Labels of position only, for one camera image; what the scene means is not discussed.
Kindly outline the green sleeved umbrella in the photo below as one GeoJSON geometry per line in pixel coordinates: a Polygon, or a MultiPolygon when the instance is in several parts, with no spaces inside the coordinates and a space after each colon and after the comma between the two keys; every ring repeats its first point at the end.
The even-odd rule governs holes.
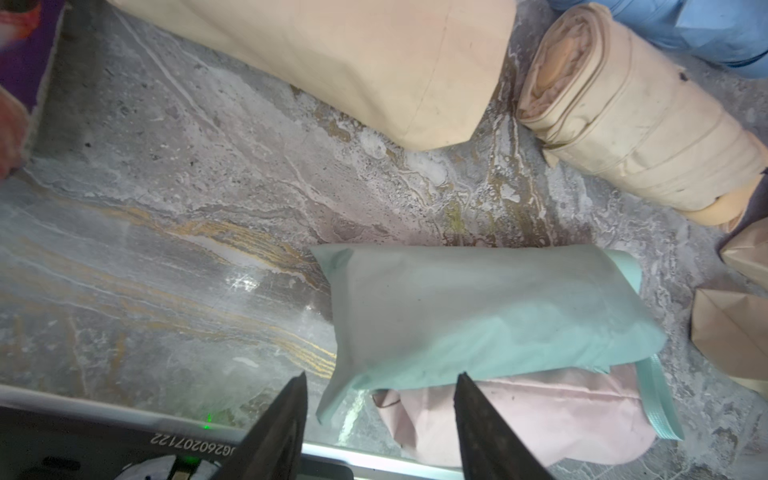
{"type": "Polygon", "coordinates": [[[480,248],[325,244],[337,360],[316,411],[351,390],[408,390],[563,368],[635,366],[663,439],[684,433],[659,355],[667,337],[629,253],[594,245],[480,248]]]}

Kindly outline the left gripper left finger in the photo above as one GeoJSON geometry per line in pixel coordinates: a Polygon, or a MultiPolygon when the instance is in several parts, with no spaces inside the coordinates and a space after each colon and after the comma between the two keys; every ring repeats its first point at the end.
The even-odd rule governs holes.
{"type": "Polygon", "coordinates": [[[288,381],[212,479],[296,479],[307,410],[307,378],[301,373],[288,381]]]}

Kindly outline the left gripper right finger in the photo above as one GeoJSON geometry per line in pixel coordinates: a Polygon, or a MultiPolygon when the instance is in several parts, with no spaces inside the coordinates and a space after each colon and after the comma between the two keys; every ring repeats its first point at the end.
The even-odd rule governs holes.
{"type": "Polygon", "coordinates": [[[466,480],[552,480],[467,373],[457,377],[454,411],[466,480]]]}

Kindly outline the pink sleeved umbrella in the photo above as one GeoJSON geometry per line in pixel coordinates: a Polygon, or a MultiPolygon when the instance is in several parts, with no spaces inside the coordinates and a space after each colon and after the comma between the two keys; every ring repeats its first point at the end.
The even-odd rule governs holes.
{"type": "MultiPolygon", "coordinates": [[[[545,466],[563,459],[620,465],[642,456],[656,433],[631,364],[594,373],[568,368],[478,382],[528,450],[545,466]]],[[[403,451],[438,467],[461,465],[452,385],[379,390],[373,401],[403,451]]]]}

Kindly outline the beige umbrella sleeve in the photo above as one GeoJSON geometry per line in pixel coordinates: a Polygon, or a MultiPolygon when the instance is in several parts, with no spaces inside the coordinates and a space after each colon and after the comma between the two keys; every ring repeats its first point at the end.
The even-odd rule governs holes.
{"type": "Polygon", "coordinates": [[[698,289],[691,340],[737,384],[767,396],[767,300],[733,291],[698,289]]]}
{"type": "Polygon", "coordinates": [[[768,218],[752,223],[720,251],[723,262],[764,290],[768,286],[768,218]]]}

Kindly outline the blue umbrella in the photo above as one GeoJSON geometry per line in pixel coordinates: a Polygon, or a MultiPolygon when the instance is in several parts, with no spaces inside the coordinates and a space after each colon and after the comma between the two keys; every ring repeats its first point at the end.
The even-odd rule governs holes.
{"type": "Polygon", "coordinates": [[[747,79],[767,77],[765,1],[552,1],[561,14],[546,32],[536,62],[560,74],[599,80],[672,76],[653,49],[688,53],[747,79]]]}

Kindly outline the beige sleeved umbrella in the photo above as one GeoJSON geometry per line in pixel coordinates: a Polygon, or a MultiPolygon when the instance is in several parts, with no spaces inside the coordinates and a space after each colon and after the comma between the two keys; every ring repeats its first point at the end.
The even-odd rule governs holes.
{"type": "Polygon", "coordinates": [[[498,84],[513,1],[122,1],[425,151],[468,141],[498,84]]]}

